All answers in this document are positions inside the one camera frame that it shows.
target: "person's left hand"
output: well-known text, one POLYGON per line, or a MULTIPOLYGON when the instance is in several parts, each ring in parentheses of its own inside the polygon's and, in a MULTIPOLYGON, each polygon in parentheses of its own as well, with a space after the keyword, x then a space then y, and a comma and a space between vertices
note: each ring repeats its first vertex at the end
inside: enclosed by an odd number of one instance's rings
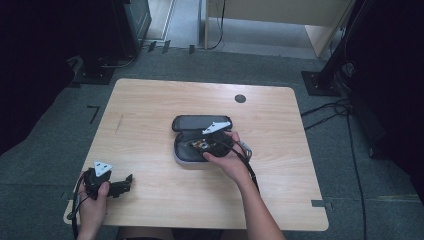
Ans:
POLYGON ((99 188, 97 200, 94 200, 87 196, 85 185, 80 185, 78 190, 80 201, 82 202, 88 198, 79 207, 81 221, 80 233, 78 234, 79 240, 96 238, 97 232, 100 230, 107 215, 106 198, 109 193, 109 187, 110 183, 104 182, 99 188))

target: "stand base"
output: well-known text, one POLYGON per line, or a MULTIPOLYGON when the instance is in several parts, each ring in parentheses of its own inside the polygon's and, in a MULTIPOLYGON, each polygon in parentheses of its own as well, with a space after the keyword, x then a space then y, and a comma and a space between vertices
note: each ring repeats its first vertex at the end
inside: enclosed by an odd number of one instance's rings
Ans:
POLYGON ((302 71, 302 78, 309 96, 341 96, 339 86, 334 81, 331 81, 330 86, 323 87, 318 84, 318 77, 319 72, 302 71))
POLYGON ((109 85, 112 75, 115 72, 114 68, 99 68, 99 71, 90 71, 88 74, 85 66, 81 66, 79 71, 74 77, 72 84, 98 84, 98 85, 109 85))

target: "wooden table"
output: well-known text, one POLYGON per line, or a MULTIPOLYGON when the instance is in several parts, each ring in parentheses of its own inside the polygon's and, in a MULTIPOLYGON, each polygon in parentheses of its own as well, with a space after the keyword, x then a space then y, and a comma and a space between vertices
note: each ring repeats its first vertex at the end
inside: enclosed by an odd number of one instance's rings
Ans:
MULTIPOLYGON (((209 17, 221 18, 223 3, 224 0, 206 0, 205 48, 209 17)), ((321 57, 337 29, 346 24, 354 3, 355 0, 231 0, 226 1, 225 18, 305 25, 315 54, 321 57)))
POLYGON ((109 199, 104 224, 246 227, 239 190, 221 169, 188 169, 174 160, 171 123, 184 114, 232 119, 253 150, 262 198, 281 229, 328 228, 325 208, 311 203, 322 197, 292 89, 139 79, 116 83, 82 168, 98 160, 114 166, 112 182, 134 175, 130 192, 109 199), (246 102, 237 103, 237 94, 246 102))

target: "person's leg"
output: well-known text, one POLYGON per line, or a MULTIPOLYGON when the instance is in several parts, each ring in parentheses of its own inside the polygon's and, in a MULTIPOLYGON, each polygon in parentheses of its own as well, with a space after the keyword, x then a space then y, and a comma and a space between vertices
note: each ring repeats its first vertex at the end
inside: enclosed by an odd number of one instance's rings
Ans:
POLYGON ((159 227, 120 227, 118 240, 150 237, 160 240, 174 240, 172 229, 159 227))
POLYGON ((220 240, 247 240, 246 229, 227 229, 222 232, 220 240))

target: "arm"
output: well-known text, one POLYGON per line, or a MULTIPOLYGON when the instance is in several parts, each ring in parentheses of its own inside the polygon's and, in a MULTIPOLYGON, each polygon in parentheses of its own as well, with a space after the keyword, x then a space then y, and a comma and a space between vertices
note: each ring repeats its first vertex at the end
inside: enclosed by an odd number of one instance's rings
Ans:
POLYGON ((81 203, 79 209, 81 227, 78 240, 96 239, 97 233, 107 214, 106 198, 109 193, 109 186, 109 182, 104 182, 99 188, 97 200, 94 200, 87 198, 84 184, 80 185, 80 201, 87 199, 81 203))
MULTIPOLYGON (((227 133, 234 141, 240 141, 236 132, 227 133)), ((235 144, 234 149, 243 154, 240 147, 235 144)), ((280 228, 259 195, 255 184, 250 178, 244 164, 233 152, 223 158, 217 158, 210 153, 203 156, 213 164, 218 165, 237 184, 244 207, 247 234, 250 240, 285 239, 280 228)))

